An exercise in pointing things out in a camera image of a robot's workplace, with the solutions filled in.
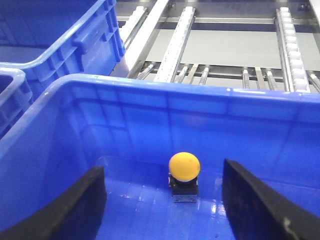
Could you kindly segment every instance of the yellow mushroom button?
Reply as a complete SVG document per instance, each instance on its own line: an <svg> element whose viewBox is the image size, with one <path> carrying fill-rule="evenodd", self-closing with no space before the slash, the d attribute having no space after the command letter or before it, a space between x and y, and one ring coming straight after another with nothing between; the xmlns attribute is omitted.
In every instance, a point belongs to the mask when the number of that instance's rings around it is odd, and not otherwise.
<svg viewBox="0 0 320 240"><path fill-rule="evenodd" d="M181 182L196 178L201 170L199 159L189 152L179 152L169 161L170 174Z"/></svg>

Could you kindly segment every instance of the blue crate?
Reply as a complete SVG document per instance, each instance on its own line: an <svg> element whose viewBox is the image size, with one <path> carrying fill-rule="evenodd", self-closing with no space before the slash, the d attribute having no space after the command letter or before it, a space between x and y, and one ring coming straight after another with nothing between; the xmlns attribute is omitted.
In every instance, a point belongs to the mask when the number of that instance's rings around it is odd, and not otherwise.
<svg viewBox="0 0 320 240"><path fill-rule="evenodd" d="M21 69L35 100L73 73L109 75L124 55L116 0L0 1L0 67Z"/></svg>
<svg viewBox="0 0 320 240"><path fill-rule="evenodd" d="M0 67L0 139L33 103L26 74Z"/></svg>
<svg viewBox="0 0 320 240"><path fill-rule="evenodd" d="M319 115L317 94L64 76L0 141L0 231L102 165L97 240L232 240L225 158L320 216ZM183 151L201 161L197 203L173 203L168 188L169 159Z"/></svg>

